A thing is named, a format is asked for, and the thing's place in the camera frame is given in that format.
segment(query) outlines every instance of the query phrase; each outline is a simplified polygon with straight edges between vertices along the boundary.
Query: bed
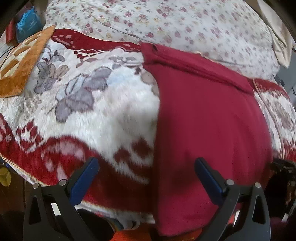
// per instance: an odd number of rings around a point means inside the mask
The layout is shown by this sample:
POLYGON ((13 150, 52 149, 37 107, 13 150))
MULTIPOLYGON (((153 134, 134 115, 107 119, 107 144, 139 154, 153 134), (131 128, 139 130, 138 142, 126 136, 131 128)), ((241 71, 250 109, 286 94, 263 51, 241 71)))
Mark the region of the bed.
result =
POLYGON ((149 192, 159 92, 143 68, 141 42, 201 54, 250 78, 274 156, 296 161, 296 113, 273 79, 280 53, 244 1, 52 0, 44 28, 51 25, 55 32, 25 90, 0 99, 1 157, 30 183, 56 184, 86 157, 100 156, 102 175, 80 206, 154 222, 149 192))

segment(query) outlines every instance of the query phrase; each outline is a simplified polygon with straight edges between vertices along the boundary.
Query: red and white blanket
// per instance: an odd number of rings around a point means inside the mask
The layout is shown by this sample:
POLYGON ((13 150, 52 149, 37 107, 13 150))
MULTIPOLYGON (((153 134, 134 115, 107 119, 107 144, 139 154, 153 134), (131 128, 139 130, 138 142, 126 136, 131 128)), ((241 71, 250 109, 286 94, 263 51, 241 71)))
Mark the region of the red and white blanket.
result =
MULTIPOLYGON (((153 222, 158 87, 140 47, 55 30, 20 96, 0 99, 0 153, 31 183, 54 185, 89 156, 101 169, 81 206, 153 222)), ((278 85, 250 81, 274 156, 296 160, 296 113, 278 85)))

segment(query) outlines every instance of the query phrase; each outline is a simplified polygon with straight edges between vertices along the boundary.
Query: red garment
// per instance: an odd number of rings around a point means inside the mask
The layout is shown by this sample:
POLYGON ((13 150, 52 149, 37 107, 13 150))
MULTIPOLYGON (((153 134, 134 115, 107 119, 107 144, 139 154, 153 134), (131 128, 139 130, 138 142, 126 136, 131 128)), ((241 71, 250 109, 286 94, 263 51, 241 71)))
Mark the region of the red garment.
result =
POLYGON ((172 236, 205 226, 217 209, 194 172, 197 157, 225 179, 265 184, 271 138, 246 77, 161 45, 141 51, 160 92, 154 218, 159 233, 172 236))

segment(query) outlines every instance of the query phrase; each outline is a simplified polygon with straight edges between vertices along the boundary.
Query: white floral fabric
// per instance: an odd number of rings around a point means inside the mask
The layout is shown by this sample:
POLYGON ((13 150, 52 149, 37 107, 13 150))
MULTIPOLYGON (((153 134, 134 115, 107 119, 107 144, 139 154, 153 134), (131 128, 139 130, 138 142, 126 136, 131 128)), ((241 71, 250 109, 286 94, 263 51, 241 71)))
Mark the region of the white floral fabric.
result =
POLYGON ((52 0, 46 26, 201 53, 250 78, 279 70, 271 34, 243 0, 52 0))

